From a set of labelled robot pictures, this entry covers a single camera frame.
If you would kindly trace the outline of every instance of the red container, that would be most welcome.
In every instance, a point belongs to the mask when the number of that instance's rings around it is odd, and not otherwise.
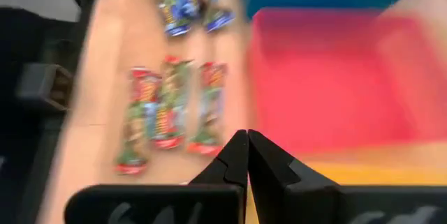
[[[258,12],[257,129],[294,154],[447,136],[447,78],[423,32],[371,11]]]

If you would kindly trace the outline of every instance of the wooden table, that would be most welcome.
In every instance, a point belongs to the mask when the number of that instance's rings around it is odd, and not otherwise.
[[[159,71],[160,63],[167,54],[194,59],[196,66],[209,60],[226,62],[229,74],[226,82],[224,138],[229,140],[237,129],[253,127],[249,118],[252,114],[249,113],[251,94],[245,62],[249,25],[243,19],[239,0],[221,0],[221,4],[236,12],[237,19],[233,25],[208,36],[197,24],[186,38],[168,40],[163,34],[163,25],[154,0],[97,0],[82,53],[73,111],[66,120],[54,157],[39,223],[63,223],[66,201],[85,186],[100,183],[178,184],[192,179],[210,162],[208,158],[192,156],[182,150],[153,151],[151,165],[144,175],[123,177],[115,174],[114,157],[121,144],[124,113],[130,97],[129,69],[133,66],[146,66]],[[436,19],[440,24],[447,24],[446,0],[402,0],[396,8],[416,10]],[[193,97],[191,101],[197,105],[198,99]],[[192,106],[192,119],[195,113],[196,106]],[[189,126],[189,134],[195,124]],[[381,154],[384,153],[389,155],[383,159]],[[382,160],[379,165],[392,164],[395,169],[399,169],[399,165],[408,167],[408,164],[425,169],[434,167],[433,163],[441,164],[439,167],[442,168],[447,167],[444,154],[447,154],[447,144],[434,143],[304,158],[308,161],[335,160],[340,164],[356,165]],[[331,169],[323,165],[319,170]],[[438,184],[447,181],[443,176],[433,176]],[[252,203],[247,213],[247,222],[255,223]]]

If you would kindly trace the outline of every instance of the wooden surface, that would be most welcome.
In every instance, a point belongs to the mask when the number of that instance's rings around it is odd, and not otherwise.
[[[74,192],[85,186],[115,183],[178,184],[192,179],[210,162],[208,158],[186,154],[180,150],[152,151],[151,165],[144,175],[123,177],[114,173],[113,161],[121,143],[124,113],[130,95],[129,68],[132,66],[146,66],[159,71],[160,63],[167,54],[193,59],[196,66],[209,60],[225,62],[228,64],[229,73],[226,80],[226,129],[223,138],[229,140],[237,129],[253,126],[253,120],[249,117],[252,113],[248,113],[251,99],[245,66],[249,25],[242,19],[244,16],[239,0],[221,0],[221,4],[236,12],[237,19],[233,25],[219,33],[207,35],[197,24],[188,36],[168,40],[163,35],[163,25],[154,0],[97,1],[82,53],[73,111],[66,120],[58,152],[54,157],[52,176],[47,186],[39,223],[63,223],[66,201]],[[439,24],[447,24],[445,0],[402,0],[395,8],[416,10]],[[194,114],[197,113],[197,102],[196,97],[191,99],[189,134],[193,134],[196,125]],[[382,167],[392,164],[395,169],[400,169],[399,166],[402,168],[405,164],[411,164],[426,171],[437,166],[433,164],[447,166],[447,162],[443,163],[447,161],[443,158],[445,153],[447,144],[434,143],[303,158],[314,162],[317,170],[332,171],[331,177],[346,183],[350,179],[346,175],[346,167],[343,166],[345,164],[361,166],[378,161],[378,165]],[[338,167],[338,170],[328,168],[326,161],[336,161],[342,167]],[[384,176],[389,177],[389,174],[395,172],[396,170],[391,170]],[[415,178],[414,183],[417,183],[417,177],[432,177],[433,180],[428,178],[421,181],[426,184],[447,181],[443,180],[444,176],[438,175],[436,170],[424,172],[424,175],[418,174],[417,171],[403,174],[405,176],[400,176],[400,183],[408,181],[405,179],[408,176]],[[361,176],[356,178],[351,181],[358,181]],[[249,203],[247,218],[248,223],[257,222],[252,202]]]

